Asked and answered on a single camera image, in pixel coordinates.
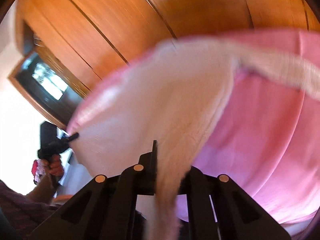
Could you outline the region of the person's left hand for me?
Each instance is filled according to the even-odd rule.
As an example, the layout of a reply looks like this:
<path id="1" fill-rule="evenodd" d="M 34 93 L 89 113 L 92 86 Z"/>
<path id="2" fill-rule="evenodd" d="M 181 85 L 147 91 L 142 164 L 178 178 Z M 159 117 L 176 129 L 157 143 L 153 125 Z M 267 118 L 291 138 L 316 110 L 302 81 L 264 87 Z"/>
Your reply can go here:
<path id="1" fill-rule="evenodd" d="M 61 177 L 64 175 L 64 169 L 61 162 L 60 155 L 52 155 L 50 161 L 41 160 L 46 174 Z"/>

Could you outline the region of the person's left forearm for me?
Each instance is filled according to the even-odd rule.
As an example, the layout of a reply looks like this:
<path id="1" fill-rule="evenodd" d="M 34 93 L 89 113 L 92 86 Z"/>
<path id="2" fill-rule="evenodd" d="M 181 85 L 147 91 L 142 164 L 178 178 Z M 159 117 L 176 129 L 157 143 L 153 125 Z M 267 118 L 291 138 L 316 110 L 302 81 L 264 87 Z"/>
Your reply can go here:
<path id="1" fill-rule="evenodd" d="M 60 186 L 59 180 L 61 178 L 62 176 L 54 176 L 52 174 L 44 175 L 36 187 L 25 195 L 26 198 L 33 202 L 51 204 Z"/>

